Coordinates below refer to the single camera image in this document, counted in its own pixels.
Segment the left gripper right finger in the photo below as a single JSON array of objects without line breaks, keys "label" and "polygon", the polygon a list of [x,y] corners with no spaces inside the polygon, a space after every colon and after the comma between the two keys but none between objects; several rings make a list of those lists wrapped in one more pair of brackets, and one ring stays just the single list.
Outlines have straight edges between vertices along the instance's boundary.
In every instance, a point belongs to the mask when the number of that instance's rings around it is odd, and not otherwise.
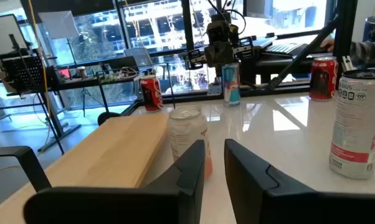
[{"label": "left gripper right finger", "polygon": [[224,166],[237,223],[375,224],[375,194],[316,191],[233,139]]}]

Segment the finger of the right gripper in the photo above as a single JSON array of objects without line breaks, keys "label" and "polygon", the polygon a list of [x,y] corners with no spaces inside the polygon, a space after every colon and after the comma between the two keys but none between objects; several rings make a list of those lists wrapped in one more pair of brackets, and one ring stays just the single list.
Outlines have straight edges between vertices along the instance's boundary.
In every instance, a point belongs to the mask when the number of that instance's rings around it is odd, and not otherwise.
[{"label": "finger of the right gripper", "polygon": [[252,37],[239,39],[238,46],[234,47],[234,57],[238,60],[254,58],[254,46]]},{"label": "finger of the right gripper", "polygon": [[199,50],[191,50],[185,56],[185,64],[188,70],[198,70],[206,64],[206,56]]}]

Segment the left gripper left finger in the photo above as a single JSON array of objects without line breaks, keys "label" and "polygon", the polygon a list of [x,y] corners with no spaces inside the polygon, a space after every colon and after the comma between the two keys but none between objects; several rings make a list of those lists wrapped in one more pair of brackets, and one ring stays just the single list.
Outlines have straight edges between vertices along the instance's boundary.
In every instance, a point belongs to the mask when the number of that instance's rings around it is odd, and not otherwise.
[{"label": "left gripper left finger", "polygon": [[149,185],[138,189],[54,187],[25,203],[26,223],[199,223],[205,143],[195,141]]}]

